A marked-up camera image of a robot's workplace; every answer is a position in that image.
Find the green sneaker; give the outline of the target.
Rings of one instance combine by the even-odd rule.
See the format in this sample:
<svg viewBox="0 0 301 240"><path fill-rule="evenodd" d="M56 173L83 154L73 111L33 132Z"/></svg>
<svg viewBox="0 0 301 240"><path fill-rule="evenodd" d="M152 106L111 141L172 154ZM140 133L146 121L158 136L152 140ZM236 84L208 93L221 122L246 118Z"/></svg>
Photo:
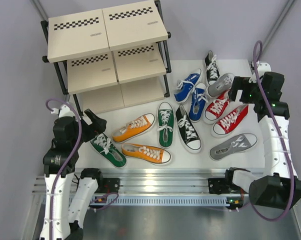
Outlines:
<svg viewBox="0 0 301 240"><path fill-rule="evenodd" d="M174 111L168 102L162 102L157 110L158 142L159 145L168 149L173 143L174 136Z"/></svg>
<svg viewBox="0 0 301 240"><path fill-rule="evenodd" d="M104 133L90 140L91 146L114 167L123 168L127 164L126 157L115 147L111 139Z"/></svg>

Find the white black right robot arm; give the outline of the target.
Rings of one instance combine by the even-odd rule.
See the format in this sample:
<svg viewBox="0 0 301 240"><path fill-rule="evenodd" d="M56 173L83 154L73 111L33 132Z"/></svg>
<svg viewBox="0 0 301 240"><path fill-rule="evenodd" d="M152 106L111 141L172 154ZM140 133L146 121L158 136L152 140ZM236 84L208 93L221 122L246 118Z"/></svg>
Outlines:
<svg viewBox="0 0 301 240"><path fill-rule="evenodd" d="M289 145L289 107L280 100L284 76L272 72L266 62L254 67L251 77L236 76L230 90L226 92L228 101L242 91L241 105L216 121L212 135L225 137L231 134L248 115L249 104L257 115L264 151L263 176L258 177L247 169L231 167L225 171L220 183L230 193L242 189L248 193L254 206L263 206L284 211L291 209L301 199L301 180L291 162Z"/></svg>

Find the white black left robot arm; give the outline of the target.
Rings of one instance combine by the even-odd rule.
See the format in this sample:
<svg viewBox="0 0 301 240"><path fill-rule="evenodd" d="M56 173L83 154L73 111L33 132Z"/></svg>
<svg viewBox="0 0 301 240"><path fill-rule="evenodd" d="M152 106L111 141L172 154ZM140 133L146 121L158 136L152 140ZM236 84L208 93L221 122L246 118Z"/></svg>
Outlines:
<svg viewBox="0 0 301 240"><path fill-rule="evenodd" d="M104 178L100 169L85 168L77 181L75 195L70 196L75 177L78 150L98 134L106 130L107 121L96 116L90 109L84 112L90 124L79 116L75 109L64 103L53 126L54 138L43 157L46 186L45 215L41 240L81 240L84 237L84 220L89 208L102 210L113 204L118 192L110 192L108 183L117 183L116 178Z"/></svg>

